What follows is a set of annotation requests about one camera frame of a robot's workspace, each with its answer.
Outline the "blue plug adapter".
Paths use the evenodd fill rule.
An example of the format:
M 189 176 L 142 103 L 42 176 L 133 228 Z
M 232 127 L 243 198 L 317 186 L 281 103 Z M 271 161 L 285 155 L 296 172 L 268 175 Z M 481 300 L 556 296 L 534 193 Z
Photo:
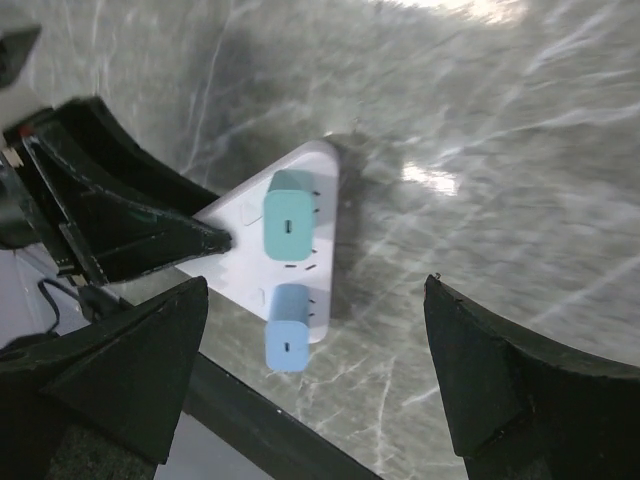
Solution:
M 266 364 L 273 371 L 301 372 L 309 359 L 309 289 L 278 285 L 271 298 L 265 328 Z

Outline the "teal plug adapter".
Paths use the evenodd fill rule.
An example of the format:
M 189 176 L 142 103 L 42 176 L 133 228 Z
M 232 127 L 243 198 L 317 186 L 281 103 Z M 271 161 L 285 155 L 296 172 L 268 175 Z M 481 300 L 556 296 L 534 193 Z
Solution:
M 313 175 L 283 169 L 273 175 L 263 201 L 263 245 L 272 259 L 300 262 L 312 252 L 315 229 Z

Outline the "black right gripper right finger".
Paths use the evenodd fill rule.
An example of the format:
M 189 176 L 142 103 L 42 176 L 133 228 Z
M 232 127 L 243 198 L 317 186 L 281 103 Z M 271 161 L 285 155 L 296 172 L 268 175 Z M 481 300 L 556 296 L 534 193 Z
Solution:
M 430 275 L 427 339 L 471 479 L 636 479 L 639 369 L 501 317 Z

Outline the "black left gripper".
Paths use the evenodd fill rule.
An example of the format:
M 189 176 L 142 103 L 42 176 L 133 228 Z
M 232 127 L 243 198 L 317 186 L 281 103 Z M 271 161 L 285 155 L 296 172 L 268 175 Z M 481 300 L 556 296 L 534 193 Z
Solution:
M 38 24 L 1 26 L 1 248 L 38 248 L 58 278 L 107 285 L 230 250 L 195 219 L 218 196 L 144 150 L 99 97 L 55 109 L 69 134 L 9 131 L 44 109 L 21 79 Z

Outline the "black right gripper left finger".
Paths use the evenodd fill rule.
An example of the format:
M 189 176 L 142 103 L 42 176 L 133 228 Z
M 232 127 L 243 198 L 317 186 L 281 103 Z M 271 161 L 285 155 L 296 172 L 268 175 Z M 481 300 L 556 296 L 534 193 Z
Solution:
M 208 312 L 201 277 L 1 351 L 4 479 L 151 479 L 168 459 Z

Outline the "white triangular strip base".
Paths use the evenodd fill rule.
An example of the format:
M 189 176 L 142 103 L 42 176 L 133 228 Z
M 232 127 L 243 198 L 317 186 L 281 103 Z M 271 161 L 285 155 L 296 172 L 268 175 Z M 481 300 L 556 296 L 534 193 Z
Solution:
M 231 249 L 179 264 L 210 289 L 267 319 L 276 288 L 310 294 L 309 340 L 329 328 L 340 178 L 337 150 L 310 141 L 255 174 L 195 216 L 230 233 Z

